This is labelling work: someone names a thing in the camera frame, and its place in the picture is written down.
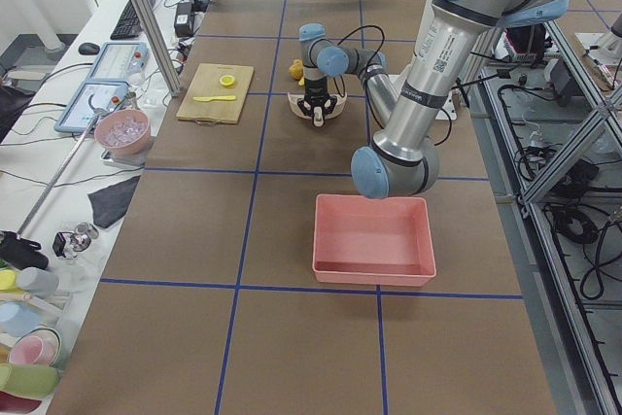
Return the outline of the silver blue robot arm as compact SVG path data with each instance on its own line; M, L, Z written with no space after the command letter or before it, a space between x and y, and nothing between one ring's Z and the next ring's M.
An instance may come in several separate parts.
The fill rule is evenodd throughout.
M478 37L496 27L534 25L561 17L570 0L431 0L432 22L411 63L393 84L379 52L333 44L320 23L299 29L305 92L289 95L292 111L321 126L341 113L344 98L328 92L328 78L354 75L381 129L355 151L351 175L372 199L428 190L439 161L429 136Z

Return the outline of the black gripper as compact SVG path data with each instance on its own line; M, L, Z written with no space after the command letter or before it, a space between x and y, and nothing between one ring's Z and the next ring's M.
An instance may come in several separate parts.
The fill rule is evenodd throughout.
M305 119L312 119L315 127L322 127L325 119L338 115L338 97L328 92L326 80L309 81L304 95L296 99L296 108Z

